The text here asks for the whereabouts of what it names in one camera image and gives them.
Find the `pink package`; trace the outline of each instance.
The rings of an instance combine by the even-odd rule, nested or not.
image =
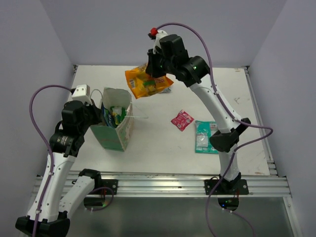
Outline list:
[[[178,116],[171,120],[171,122],[176,125],[180,131],[183,131],[193,121],[194,118],[188,115],[188,113],[184,110],[181,110],[180,113],[178,113]]]

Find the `tabletop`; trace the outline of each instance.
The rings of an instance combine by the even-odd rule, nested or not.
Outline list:
[[[121,88],[128,91],[125,71],[131,66],[78,66],[73,87],[88,84],[103,91],[104,87]],[[243,69],[214,68],[214,78],[232,107],[242,118],[250,118],[257,124],[246,75]],[[195,153],[195,122],[181,132],[170,121],[184,110],[195,120],[214,121],[200,99],[182,82],[174,81],[171,93],[157,94],[147,98],[133,98],[134,129],[125,152],[105,150],[89,129],[84,136],[72,170],[84,168],[108,172],[216,174],[220,163],[216,154]],[[99,105],[101,96],[93,93],[92,99]],[[248,128],[240,137],[239,144],[260,136],[259,130]],[[267,159],[262,142],[240,149],[237,153],[242,175],[269,175]]]

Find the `orange snack bag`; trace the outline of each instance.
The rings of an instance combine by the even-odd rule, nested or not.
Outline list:
[[[136,99],[160,93],[173,84],[173,81],[166,76],[152,78],[150,75],[146,74],[146,67],[147,63],[130,71],[125,71],[128,87],[131,89]]]

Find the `gray wall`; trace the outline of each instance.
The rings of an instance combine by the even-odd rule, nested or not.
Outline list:
[[[288,0],[250,67],[270,146],[305,236],[315,236],[316,1]]]
[[[40,1],[0,1],[0,236],[17,235],[46,148],[32,127],[32,93],[46,84],[71,85],[72,64]],[[47,138],[60,118],[67,92],[48,89],[35,100],[35,118]]]
[[[176,21],[207,41],[215,66],[250,65],[286,0],[41,0],[74,64],[139,65],[147,61],[152,27]],[[198,39],[179,27],[192,56]]]

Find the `blue snack bag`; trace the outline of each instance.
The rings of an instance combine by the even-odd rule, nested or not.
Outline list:
[[[209,142],[209,138],[218,130],[216,122],[196,120],[196,127],[196,153],[218,154]]]

